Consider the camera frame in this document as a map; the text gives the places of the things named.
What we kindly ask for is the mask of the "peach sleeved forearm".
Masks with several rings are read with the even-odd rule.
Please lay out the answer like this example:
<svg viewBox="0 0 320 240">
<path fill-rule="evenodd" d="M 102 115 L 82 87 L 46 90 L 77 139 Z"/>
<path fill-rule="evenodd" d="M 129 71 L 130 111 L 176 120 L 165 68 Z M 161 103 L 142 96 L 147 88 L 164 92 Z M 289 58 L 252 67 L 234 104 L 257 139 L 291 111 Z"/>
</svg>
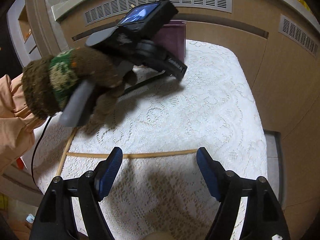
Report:
<svg viewBox="0 0 320 240">
<path fill-rule="evenodd" d="M 1 173 L 32 148 L 34 129 L 44 123 L 26 104 L 22 77 L 22 74 L 13 80 L 8 75 L 1 77 Z"/>
</svg>

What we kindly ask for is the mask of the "left hand in knit glove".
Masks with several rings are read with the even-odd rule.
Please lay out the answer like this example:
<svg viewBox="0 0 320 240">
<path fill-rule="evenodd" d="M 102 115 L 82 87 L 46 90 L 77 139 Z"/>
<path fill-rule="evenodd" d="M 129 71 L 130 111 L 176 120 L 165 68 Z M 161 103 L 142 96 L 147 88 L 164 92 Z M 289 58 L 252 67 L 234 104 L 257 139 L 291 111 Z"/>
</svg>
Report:
<svg viewBox="0 0 320 240">
<path fill-rule="evenodd" d="M 88 47 L 31 61 L 21 78 L 25 103 L 33 115 L 30 129 L 39 127 L 49 116 L 63 111 L 85 79 L 97 85 L 92 94 L 90 113 L 96 124 L 103 124 L 114 111 L 125 86 L 137 83 L 133 70 L 120 75 L 107 55 Z"/>
</svg>

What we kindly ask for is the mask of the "right hand in knit glove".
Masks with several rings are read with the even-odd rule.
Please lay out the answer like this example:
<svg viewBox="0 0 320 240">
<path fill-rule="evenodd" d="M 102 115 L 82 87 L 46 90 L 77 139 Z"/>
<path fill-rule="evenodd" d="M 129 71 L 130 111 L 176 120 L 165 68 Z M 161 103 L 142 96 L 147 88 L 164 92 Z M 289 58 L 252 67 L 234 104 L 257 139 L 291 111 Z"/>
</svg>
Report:
<svg viewBox="0 0 320 240">
<path fill-rule="evenodd" d="M 174 237 L 168 232 L 152 232 L 145 236 L 143 240 L 175 240 Z"/>
</svg>

